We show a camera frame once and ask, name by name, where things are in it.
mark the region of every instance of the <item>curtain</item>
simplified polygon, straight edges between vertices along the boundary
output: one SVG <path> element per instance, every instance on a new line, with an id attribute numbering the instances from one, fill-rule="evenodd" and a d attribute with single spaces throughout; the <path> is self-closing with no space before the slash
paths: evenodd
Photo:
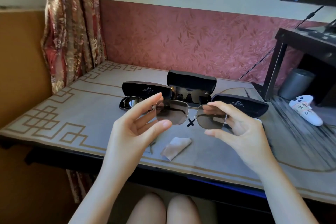
<path id="1" fill-rule="evenodd" d="M 41 46 L 54 94 L 105 61 L 99 0 L 47 0 Z M 74 200 L 80 203 L 94 177 L 66 173 Z"/>

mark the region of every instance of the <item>leg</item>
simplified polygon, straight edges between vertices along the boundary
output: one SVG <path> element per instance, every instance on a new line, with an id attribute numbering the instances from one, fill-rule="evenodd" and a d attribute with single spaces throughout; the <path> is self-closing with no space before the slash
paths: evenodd
<path id="1" fill-rule="evenodd" d="M 271 63 L 269 64 L 264 85 L 260 93 L 261 97 L 265 101 L 270 101 L 273 96 L 273 89 L 278 73 L 280 71 L 282 60 L 285 56 L 287 44 L 284 44 L 280 40 L 276 42 L 275 49 L 272 54 Z"/>
<path id="2" fill-rule="evenodd" d="M 173 197 L 168 205 L 167 224 L 201 224 L 194 201 L 182 195 Z"/>
<path id="3" fill-rule="evenodd" d="M 165 224 L 166 207 L 154 193 L 144 196 L 134 207 L 126 224 Z"/>

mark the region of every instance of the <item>pink patterned wallpaper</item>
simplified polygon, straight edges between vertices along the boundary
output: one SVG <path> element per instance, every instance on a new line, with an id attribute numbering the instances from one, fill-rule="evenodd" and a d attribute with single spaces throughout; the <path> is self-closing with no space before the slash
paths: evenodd
<path id="1" fill-rule="evenodd" d="M 273 46 L 279 27 L 298 20 L 100 0 L 108 59 L 237 80 Z M 305 22 L 302 26 L 320 26 Z M 277 85 L 302 53 L 288 48 Z M 263 82 L 271 55 L 242 81 Z"/>

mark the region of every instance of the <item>cable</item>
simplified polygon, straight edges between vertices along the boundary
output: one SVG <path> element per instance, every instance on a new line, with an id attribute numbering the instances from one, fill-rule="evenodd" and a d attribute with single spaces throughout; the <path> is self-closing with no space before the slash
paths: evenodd
<path id="1" fill-rule="evenodd" d="M 308 20 L 308 19 L 310 19 L 310 18 L 312 18 L 312 17 L 314 17 L 314 15 L 319 11 L 319 10 L 321 10 L 322 8 L 324 7 L 324 5 L 322 5 L 322 6 L 320 6 L 316 11 L 314 11 L 314 12 L 312 12 L 312 13 L 310 13 L 304 20 L 302 20 L 298 25 L 296 25 L 296 27 L 295 28 L 298 28 L 302 23 L 304 23 L 306 20 Z M 255 63 L 254 64 L 254 66 L 253 67 L 251 67 L 245 74 L 243 74 L 239 79 L 238 79 L 238 81 L 241 79 L 241 78 L 243 78 L 244 76 L 246 76 L 246 74 L 248 73 L 248 72 L 250 72 L 252 69 L 254 69 L 261 61 L 263 61 L 273 50 L 275 49 L 275 46 L 269 51 L 269 52 L 267 52 L 267 54 L 261 59 L 261 60 L 259 60 L 257 63 Z"/>

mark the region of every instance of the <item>hand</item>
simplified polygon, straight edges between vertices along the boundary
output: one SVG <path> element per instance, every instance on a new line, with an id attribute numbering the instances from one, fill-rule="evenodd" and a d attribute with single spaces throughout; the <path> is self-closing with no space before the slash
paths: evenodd
<path id="1" fill-rule="evenodd" d="M 262 172 L 268 164 L 276 162 L 268 144 L 263 125 L 233 105 L 221 101 L 209 102 L 229 115 L 226 123 L 234 133 L 230 134 L 221 129 L 208 129 L 204 133 L 214 136 L 231 146 L 245 164 L 257 174 Z"/>
<path id="2" fill-rule="evenodd" d="M 155 110 L 140 117 L 162 99 L 162 93 L 158 93 L 137 103 L 113 124 L 102 170 L 122 185 L 137 167 L 146 147 L 172 126 L 169 120 L 149 122 L 155 117 Z"/>

